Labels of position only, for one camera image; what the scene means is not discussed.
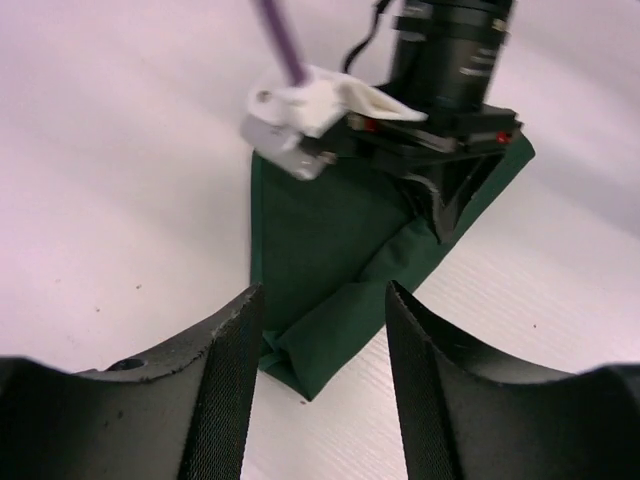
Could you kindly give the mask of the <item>dark green cloth napkin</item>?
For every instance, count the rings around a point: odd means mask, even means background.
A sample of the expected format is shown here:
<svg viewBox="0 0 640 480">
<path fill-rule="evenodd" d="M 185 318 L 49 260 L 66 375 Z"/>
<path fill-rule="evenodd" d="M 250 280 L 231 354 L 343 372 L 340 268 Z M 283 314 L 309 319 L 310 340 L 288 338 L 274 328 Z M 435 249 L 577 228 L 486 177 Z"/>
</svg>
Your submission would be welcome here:
<svg viewBox="0 0 640 480">
<path fill-rule="evenodd" d="M 265 291 L 261 370 L 314 399 L 383 327 L 387 284 L 417 289 L 451 250 L 362 159 L 343 157 L 304 182 L 254 156 L 250 279 Z"/>
</svg>

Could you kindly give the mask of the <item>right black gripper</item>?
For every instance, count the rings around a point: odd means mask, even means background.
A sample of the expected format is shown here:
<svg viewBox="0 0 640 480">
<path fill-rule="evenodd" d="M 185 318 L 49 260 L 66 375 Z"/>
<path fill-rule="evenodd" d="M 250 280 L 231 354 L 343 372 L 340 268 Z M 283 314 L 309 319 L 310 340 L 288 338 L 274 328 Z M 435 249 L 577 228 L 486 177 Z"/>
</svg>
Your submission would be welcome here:
<svg viewBox="0 0 640 480">
<path fill-rule="evenodd" d="M 394 173 L 409 208 L 410 228 L 452 243 L 467 207 L 505 159 L 521 126 L 513 110 L 486 104 L 510 1 L 406 1 L 394 21 L 397 40 L 390 77 L 380 91 L 425 114 L 382 120 L 343 114 L 307 154 L 353 153 Z"/>
</svg>

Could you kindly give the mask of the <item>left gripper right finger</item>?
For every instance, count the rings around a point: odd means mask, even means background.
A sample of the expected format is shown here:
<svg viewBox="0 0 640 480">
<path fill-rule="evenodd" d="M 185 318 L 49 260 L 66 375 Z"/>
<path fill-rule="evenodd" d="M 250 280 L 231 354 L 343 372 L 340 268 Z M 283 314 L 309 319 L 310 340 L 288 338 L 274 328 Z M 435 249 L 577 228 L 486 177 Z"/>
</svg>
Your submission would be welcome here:
<svg viewBox="0 0 640 480">
<path fill-rule="evenodd" d="M 386 291 L 386 329 L 412 479 L 635 479 L 639 368 L 571 374 L 507 354 Z"/>
</svg>

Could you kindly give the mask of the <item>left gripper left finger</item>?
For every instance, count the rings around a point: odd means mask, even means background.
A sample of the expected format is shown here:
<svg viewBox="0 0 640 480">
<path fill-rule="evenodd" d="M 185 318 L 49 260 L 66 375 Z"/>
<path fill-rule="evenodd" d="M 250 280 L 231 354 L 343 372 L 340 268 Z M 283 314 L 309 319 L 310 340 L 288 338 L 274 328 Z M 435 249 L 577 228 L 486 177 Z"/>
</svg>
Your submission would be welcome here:
<svg viewBox="0 0 640 480">
<path fill-rule="evenodd" d="M 264 293 L 104 371 L 1 361 L 5 479 L 240 477 L 261 344 Z"/>
</svg>

